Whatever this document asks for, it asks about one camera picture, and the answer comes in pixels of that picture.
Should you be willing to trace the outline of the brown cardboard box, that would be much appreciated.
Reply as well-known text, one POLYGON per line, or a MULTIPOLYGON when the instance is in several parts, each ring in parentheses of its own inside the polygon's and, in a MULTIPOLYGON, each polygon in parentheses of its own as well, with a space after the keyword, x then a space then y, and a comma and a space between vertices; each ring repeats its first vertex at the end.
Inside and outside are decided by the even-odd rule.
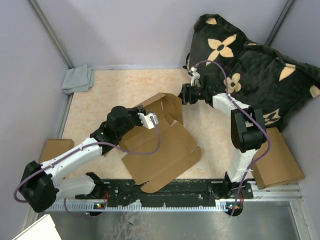
POLYGON ((119 146, 134 152, 125 155, 122 162, 140 189, 153 194, 198 163, 202 150, 183 125, 179 97, 160 92, 141 105, 156 114, 157 129, 136 126, 119 146))

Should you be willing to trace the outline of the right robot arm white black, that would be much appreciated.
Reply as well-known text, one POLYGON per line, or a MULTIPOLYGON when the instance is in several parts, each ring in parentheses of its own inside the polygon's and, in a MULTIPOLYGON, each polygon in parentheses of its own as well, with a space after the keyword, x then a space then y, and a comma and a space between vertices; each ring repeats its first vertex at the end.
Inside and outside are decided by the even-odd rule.
POLYGON ((221 187, 211 192, 215 199, 234 198, 240 193, 251 171, 250 164, 255 154, 267 140, 262 110, 244 104, 227 93, 215 94, 212 107, 230 118, 231 142, 235 152, 221 187))

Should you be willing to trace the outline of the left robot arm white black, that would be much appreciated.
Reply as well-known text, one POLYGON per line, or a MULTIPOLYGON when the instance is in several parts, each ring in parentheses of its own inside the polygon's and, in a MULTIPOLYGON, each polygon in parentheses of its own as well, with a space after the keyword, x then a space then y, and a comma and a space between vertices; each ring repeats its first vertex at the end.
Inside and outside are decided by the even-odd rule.
POLYGON ((14 199, 28 203, 36 213, 41 213, 60 199, 84 195, 94 199, 101 197, 104 192, 103 181, 95 173, 89 172, 70 179, 66 176, 110 150, 118 149, 124 135, 134 127, 154 127, 142 105, 133 108, 113 107, 106 121, 82 143, 42 163, 28 163, 14 190, 14 199))

